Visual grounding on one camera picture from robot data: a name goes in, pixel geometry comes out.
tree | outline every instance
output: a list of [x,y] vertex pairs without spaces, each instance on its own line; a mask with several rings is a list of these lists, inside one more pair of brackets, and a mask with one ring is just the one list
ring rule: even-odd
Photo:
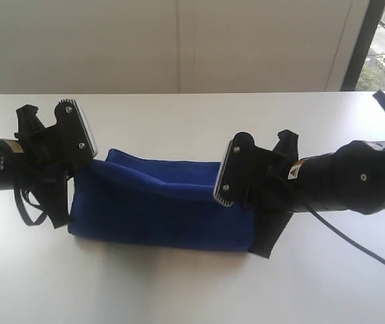
[[376,91],[383,87],[385,73],[376,65],[364,64],[356,84],[356,91]]

microfiber cloth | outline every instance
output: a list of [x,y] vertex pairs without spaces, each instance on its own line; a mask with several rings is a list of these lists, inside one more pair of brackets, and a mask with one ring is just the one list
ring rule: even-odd
[[74,176],[68,231],[76,236],[152,246],[247,252],[253,214],[214,201],[220,163],[156,161],[111,149]]

screw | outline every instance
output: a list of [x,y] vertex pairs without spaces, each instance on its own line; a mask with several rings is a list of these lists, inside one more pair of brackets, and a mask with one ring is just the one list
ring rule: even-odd
[[0,171],[2,171],[3,169],[5,169],[5,159],[3,157],[1,157],[1,159],[0,159]]

white table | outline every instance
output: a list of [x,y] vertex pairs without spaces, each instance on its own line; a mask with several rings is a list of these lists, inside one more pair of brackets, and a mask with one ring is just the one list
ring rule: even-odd
[[[15,109],[58,100],[85,110],[104,159],[117,147],[152,159],[218,161],[241,130],[272,148],[300,135],[301,156],[354,139],[385,140],[371,93],[0,95],[0,138]],[[324,213],[385,257],[385,211]],[[26,227],[12,192],[0,192],[0,323],[385,323],[385,267],[308,214],[295,215],[270,260],[76,239],[49,222]]]

blue towel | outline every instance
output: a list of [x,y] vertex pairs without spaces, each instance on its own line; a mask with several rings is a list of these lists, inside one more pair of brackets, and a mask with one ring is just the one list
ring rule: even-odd
[[155,161],[111,149],[74,176],[68,231],[107,242],[247,252],[253,214],[212,197],[220,163]]

